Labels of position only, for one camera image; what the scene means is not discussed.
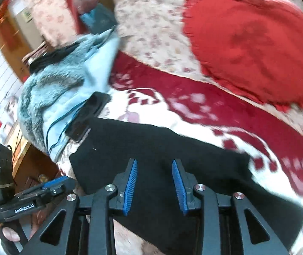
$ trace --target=black pants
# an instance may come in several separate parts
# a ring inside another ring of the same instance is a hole
[[[182,160],[186,172],[215,192],[242,192],[287,249],[303,224],[303,208],[271,195],[252,181],[249,156],[180,136],[167,128],[92,118],[91,131],[70,156],[77,180],[87,194],[112,183],[129,158],[138,160],[131,211],[117,221],[165,254],[193,253],[196,222],[179,209],[171,163]]]

